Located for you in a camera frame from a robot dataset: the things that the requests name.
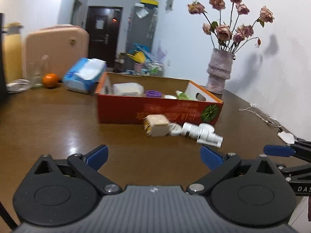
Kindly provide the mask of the white spray bottle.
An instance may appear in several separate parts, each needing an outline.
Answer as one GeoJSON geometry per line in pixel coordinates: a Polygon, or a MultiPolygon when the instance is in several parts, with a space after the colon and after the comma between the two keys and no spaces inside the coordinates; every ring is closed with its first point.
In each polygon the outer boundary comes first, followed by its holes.
{"type": "Polygon", "coordinates": [[[206,123],[200,125],[184,123],[181,135],[195,139],[198,144],[210,145],[217,148],[220,148],[223,142],[223,137],[215,133],[215,128],[206,123]]]}

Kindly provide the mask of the beige power adapter cube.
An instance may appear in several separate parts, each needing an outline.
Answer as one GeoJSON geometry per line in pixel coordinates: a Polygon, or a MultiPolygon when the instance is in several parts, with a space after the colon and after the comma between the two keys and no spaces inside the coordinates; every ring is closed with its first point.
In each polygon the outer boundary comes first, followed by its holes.
{"type": "Polygon", "coordinates": [[[165,115],[152,114],[144,118],[144,130],[148,136],[163,137],[169,133],[170,121],[165,115]]]}

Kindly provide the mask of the crumpled white tissue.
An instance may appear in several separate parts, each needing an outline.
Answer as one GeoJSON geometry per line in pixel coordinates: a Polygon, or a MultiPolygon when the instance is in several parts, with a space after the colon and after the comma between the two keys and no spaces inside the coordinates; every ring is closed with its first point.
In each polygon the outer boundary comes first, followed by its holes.
{"type": "Polygon", "coordinates": [[[278,137],[286,144],[294,144],[296,141],[292,133],[287,133],[285,131],[279,132],[278,137]]]}

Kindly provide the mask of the white ribbed bottle cap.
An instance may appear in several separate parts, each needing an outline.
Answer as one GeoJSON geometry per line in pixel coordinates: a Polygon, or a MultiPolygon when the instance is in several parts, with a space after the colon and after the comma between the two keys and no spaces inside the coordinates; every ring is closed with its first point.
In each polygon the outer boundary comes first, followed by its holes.
{"type": "Polygon", "coordinates": [[[182,133],[182,127],[177,123],[169,124],[169,135],[170,136],[180,136],[182,133]]]}

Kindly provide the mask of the green spray bottle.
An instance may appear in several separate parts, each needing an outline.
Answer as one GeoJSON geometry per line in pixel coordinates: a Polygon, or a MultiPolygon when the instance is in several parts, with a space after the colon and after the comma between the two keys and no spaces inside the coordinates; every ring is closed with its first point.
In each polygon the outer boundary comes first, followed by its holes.
{"type": "Polygon", "coordinates": [[[176,91],[176,98],[178,100],[191,100],[191,98],[186,93],[179,90],[176,91]]]}

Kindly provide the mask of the white plastic container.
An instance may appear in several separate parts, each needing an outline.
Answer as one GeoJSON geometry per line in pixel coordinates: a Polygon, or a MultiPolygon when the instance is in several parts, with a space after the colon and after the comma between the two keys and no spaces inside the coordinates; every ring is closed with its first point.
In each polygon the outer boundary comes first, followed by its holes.
{"type": "Polygon", "coordinates": [[[113,84],[112,90],[117,96],[137,96],[144,94],[144,87],[138,83],[118,83],[113,84]]]}

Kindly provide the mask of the blue tissue pack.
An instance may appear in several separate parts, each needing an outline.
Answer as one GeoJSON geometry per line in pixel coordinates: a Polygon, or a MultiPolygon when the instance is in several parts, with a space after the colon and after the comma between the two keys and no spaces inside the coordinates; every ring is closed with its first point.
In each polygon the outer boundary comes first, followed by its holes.
{"type": "Polygon", "coordinates": [[[62,82],[67,90],[89,94],[107,67],[101,59],[80,58],[64,75],[62,82]]]}

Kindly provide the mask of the orange fruit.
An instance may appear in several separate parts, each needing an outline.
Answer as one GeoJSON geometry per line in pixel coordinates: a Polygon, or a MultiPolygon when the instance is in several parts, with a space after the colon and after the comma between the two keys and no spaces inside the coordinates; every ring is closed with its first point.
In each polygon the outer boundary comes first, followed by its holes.
{"type": "Polygon", "coordinates": [[[45,88],[56,88],[59,84],[59,78],[54,73],[46,74],[42,77],[42,84],[45,88]]]}

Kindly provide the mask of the pink ceramic vase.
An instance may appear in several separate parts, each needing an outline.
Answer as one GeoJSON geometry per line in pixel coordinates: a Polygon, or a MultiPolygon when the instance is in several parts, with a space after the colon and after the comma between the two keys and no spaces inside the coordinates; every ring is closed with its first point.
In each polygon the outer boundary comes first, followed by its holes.
{"type": "Polygon", "coordinates": [[[235,55],[225,50],[214,48],[207,73],[209,74],[206,89],[214,94],[222,95],[226,80],[230,79],[235,55]]]}

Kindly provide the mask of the clear glass cup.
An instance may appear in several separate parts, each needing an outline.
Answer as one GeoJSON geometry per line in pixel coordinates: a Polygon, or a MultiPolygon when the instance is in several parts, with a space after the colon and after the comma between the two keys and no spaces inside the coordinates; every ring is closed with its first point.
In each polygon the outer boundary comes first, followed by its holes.
{"type": "Polygon", "coordinates": [[[27,76],[31,88],[43,86],[43,76],[50,71],[48,55],[43,55],[37,62],[30,62],[28,65],[27,76]]]}

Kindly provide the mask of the yellow watering can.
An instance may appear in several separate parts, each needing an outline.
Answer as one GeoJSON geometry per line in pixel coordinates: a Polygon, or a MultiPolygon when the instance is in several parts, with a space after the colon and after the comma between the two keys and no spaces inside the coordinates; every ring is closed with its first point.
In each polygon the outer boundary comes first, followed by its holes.
{"type": "Polygon", "coordinates": [[[145,55],[142,51],[138,51],[138,50],[135,50],[134,53],[130,54],[130,53],[127,53],[127,56],[130,57],[135,63],[144,63],[145,62],[145,55]]]}

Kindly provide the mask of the pink ribbed suitcase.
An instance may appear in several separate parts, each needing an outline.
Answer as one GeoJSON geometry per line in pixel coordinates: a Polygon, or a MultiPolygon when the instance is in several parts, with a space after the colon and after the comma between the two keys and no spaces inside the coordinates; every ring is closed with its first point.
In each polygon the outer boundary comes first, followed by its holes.
{"type": "Polygon", "coordinates": [[[31,32],[23,44],[23,66],[29,76],[33,65],[43,62],[43,74],[54,73],[60,79],[89,51],[89,33],[79,26],[54,25],[31,32]]]}

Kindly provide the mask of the yellow thermos jug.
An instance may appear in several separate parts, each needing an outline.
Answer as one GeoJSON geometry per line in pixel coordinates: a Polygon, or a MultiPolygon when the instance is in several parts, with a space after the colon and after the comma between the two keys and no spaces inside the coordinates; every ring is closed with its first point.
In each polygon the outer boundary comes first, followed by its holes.
{"type": "Polygon", "coordinates": [[[6,83],[23,77],[22,72],[22,24],[12,22],[4,26],[3,60],[6,83]]]}

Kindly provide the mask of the dark brown door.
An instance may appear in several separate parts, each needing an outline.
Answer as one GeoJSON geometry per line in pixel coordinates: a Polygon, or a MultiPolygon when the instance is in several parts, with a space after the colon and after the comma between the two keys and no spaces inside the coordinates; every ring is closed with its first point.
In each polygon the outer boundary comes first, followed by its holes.
{"type": "Polygon", "coordinates": [[[89,33],[89,58],[106,62],[114,67],[122,17],[121,7],[90,6],[85,30],[89,33]]]}

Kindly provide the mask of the grey refrigerator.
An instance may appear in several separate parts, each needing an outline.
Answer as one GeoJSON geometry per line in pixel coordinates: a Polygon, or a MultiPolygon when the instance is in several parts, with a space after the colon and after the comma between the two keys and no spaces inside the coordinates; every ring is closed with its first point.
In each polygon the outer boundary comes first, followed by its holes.
{"type": "Polygon", "coordinates": [[[126,52],[131,53],[136,45],[146,46],[151,51],[158,19],[158,6],[136,3],[128,20],[126,52]]]}

